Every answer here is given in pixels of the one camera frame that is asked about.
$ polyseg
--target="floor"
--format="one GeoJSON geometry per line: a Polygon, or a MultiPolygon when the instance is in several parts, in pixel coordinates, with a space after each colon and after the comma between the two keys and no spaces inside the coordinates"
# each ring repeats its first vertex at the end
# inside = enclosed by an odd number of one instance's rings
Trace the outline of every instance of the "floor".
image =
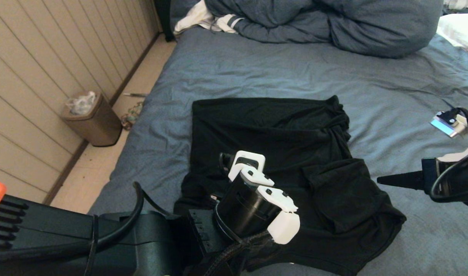
{"type": "MultiPolygon", "coordinates": [[[[175,46],[176,42],[166,42],[164,35],[160,35],[123,93],[149,93],[175,46]]],[[[113,110],[121,117],[140,101],[143,101],[143,98],[121,95],[113,105],[113,110]]],[[[128,134],[128,131],[123,130],[116,145],[111,147],[93,147],[89,144],[51,206],[87,213],[101,189],[109,181],[128,134]]]]}

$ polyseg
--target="white pillow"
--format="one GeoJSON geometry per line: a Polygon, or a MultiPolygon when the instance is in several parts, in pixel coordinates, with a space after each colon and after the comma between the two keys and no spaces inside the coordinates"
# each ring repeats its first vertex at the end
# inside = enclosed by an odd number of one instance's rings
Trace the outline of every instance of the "white pillow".
{"type": "Polygon", "coordinates": [[[453,46],[468,52],[468,13],[448,14],[440,17],[437,33],[453,46]]]}

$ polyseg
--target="baseboard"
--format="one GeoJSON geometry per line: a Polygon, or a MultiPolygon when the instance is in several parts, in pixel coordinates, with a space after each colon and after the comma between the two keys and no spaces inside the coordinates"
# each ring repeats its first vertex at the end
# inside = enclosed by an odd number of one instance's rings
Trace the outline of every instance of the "baseboard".
{"type": "MultiPolygon", "coordinates": [[[[150,49],[152,48],[152,45],[156,42],[159,35],[160,35],[160,33],[157,33],[153,37],[153,39],[151,40],[149,45],[147,45],[146,49],[143,51],[143,53],[138,58],[137,62],[134,64],[134,66],[132,67],[132,69],[128,73],[127,77],[125,77],[122,84],[120,84],[120,87],[118,87],[115,94],[111,97],[111,99],[109,101],[111,106],[113,106],[116,103],[116,101],[118,100],[119,96],[122,94],[125,87],[127,87],[127,84],[132,79],[133,74],[137,71],[137,69],[139,68],[139,66],[142,63],[143,59],[146,57],[148,51],[150,51],[150,49]]],[[[79,160],[80,156],[82,155],[82,153],[84,152],[84,150],[86,149],[88,144],[89,144],[88,141],[86,141],[86,140],[82,141],[81,145],[78,147],[76,152],[72,155],[72,158],[69,160],[69,162],[67,162],[67,165],[65,166],[64,170],[62,171],[62,173],[58,177],[57,181],[55,181],[55,184],[53,184],[53,187],[50,189],[50,191],[46,195],[46,197],[45,197],[45,199],[43,201],[43,204],[50,205],[50,203],[53,201],[55,196],[57,196],[58,191],[60,190],[62,185],[64,185],[65,180],[67,179],[67,177],[71,173],[72,169],[74,168],[74,165],[77,163],[77,161],[79,160]]]]}

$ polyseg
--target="bed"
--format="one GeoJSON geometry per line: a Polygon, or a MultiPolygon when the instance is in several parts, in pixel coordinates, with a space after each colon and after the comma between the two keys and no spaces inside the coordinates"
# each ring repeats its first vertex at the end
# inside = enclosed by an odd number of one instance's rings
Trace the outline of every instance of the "bed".
{"type": "MultiPolygon", "coordinates": [[[[439,35],[418,52],[389,59],[342,51],[328,43],[264,44],[195,27],[178,39],[90,213],[131,210],[133,181],[160,206],[173,210],[189,170],[193,101],[325,100],[334,95],[350,117],[352,155],[366,161],[374,180],[419,171],[424,157],[468,147],[468,136],[451,140],[429,124],[438,110],[468,109],[468,53],[439,35]]],[[[468,275],[467,206],[434,203],[420,191],[379,187],[407,222],[359,275],[468,275]]],[[[288,263],[243,274],[333,275],[288,263]]]]}

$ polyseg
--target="trash can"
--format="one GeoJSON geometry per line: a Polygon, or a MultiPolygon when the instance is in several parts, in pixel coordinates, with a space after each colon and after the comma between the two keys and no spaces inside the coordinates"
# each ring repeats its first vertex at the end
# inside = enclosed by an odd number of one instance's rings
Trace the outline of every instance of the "trash can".
{"type": "MultiPolygon", "coordinates": [[[[87,94],[88,92],[80,92],[73,98],[87,94]]],[[[99,92],[95,94],[96,99],[88,113],[76,115],[66,106],[62,112],[62,119],[93,146],[113,146],[122,133],[122,123],[103,95],[99,92]]]]}

